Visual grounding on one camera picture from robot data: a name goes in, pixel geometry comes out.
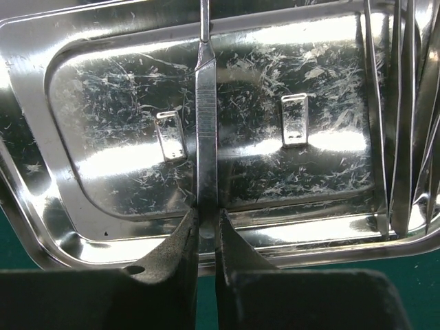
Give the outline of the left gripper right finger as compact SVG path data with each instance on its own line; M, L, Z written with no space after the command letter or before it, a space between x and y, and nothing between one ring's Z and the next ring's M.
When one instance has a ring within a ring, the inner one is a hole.
M281 270L232 227L215 226L220 329L410 329L398 291L369 269Z

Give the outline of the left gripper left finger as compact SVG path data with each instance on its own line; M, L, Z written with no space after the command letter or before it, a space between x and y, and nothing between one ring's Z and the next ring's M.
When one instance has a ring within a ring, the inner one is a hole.
M2 329L194 329L198 225L121 269L2 271Z

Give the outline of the dark green surgical cloth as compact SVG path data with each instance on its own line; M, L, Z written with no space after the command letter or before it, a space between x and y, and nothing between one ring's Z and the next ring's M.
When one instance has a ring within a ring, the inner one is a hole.
M1 214L1 268L38 269L28 256L12 226ZM372 269L384 273L393 282L413 329L439 328L439 251L384 260L315 266L315 270ZM197 329L217 329L215 278L198 280Z

